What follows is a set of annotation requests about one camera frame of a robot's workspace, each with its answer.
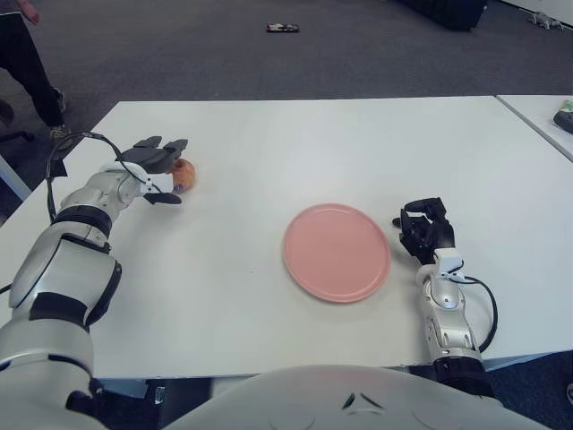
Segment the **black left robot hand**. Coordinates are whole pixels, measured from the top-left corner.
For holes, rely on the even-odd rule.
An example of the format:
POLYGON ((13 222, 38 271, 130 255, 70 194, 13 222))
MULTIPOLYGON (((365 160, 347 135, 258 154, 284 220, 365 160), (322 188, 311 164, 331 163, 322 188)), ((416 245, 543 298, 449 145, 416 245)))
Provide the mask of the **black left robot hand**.
POLYGON ((172 170, 188 140, 178 139, 164 146, 160 146, 161 141, 161 136, 141 140, 118 155, 116 161, 136 180, 138 194, 149 203, 178 205, 182 200, 175 194, 172 170))

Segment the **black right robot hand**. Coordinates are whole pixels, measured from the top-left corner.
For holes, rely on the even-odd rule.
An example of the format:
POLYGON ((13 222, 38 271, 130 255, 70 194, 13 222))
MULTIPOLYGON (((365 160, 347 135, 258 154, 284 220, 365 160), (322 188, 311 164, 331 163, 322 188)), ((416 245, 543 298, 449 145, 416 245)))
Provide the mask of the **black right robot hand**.
POLYGON ((408 202, 392 225, 399 241, 422 265, 434 264, 437 249, 454 248, 455 233, 440 197, 408 202))

